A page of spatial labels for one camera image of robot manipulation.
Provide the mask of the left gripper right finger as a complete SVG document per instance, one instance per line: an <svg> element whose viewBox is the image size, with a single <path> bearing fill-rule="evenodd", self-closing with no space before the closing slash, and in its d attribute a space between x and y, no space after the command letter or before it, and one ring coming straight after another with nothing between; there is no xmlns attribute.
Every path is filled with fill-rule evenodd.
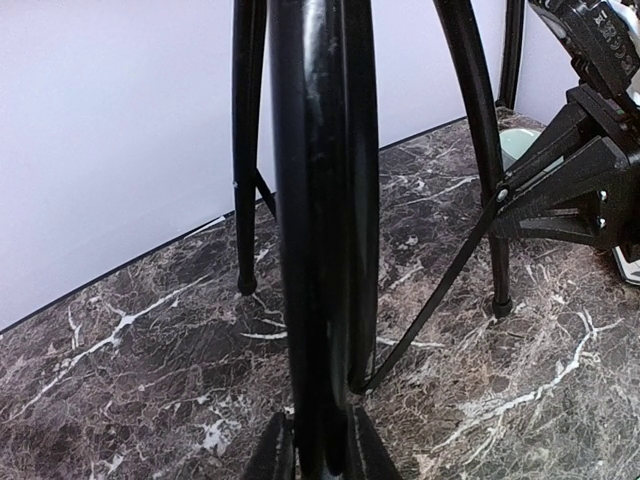
<svg viewBox="0 0 640 480"><path fill-rule="evenodd" d="M350 405L347 410L347 466L346 479L401 480L389 452L375 427L361 406Z"/></svg>

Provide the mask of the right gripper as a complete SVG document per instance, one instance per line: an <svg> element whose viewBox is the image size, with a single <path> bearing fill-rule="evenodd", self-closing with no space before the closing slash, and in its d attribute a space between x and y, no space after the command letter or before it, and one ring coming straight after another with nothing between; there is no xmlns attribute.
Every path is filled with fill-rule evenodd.
<svg viewBox="0 0 640 480"><path fill-rule="evenodd" d="M505 183L526 183L558 158L577 152L502 207L492 232L596 248L639 248L639 121L594 89L569 90L566 104ZM587 125L583 123L583 111Z"/></svg>

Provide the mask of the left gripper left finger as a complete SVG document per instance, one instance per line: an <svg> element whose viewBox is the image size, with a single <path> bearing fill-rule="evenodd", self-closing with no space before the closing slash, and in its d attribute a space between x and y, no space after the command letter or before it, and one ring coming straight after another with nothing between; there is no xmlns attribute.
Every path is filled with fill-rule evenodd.
<svg viewBox="0 0 640 480"><path fill-rule="evenodd" d="M242 478L255 480L295 478L293 421L283 412L277 412L271 417Z"/></svg>

